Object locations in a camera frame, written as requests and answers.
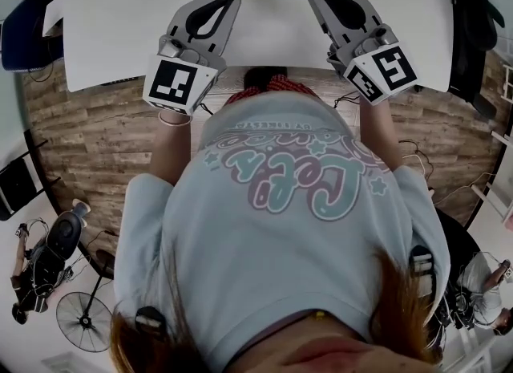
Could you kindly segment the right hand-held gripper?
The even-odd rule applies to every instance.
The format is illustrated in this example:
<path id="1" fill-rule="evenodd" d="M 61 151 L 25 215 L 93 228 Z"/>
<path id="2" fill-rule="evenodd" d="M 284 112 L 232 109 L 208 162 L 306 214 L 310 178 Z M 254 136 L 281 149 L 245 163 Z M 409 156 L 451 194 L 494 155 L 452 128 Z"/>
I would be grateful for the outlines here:
<path id="1" fill-rule="evenodd" d="M 351 36 L 372 30 L 349 54 L 338 48 L 328 57 L 339 77 L 352 84 L 369 104 L 377 105 L 417 84 L 409 55 L 368 0 L 308 1 L 335 46 L 349 45 Z"/>

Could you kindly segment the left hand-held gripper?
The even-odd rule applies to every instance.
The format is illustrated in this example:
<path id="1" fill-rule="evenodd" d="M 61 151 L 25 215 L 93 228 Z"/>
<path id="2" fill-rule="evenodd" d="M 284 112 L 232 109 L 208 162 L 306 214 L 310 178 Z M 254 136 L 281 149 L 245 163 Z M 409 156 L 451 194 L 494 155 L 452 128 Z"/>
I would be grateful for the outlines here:
<path id="1" fill-rule="evenodd" d="M 181 6 L 149 60 L 143 100 L 192 116 L 226 69 L 222 54 L 240 5 L 241 0 L 192 0 Z"/>

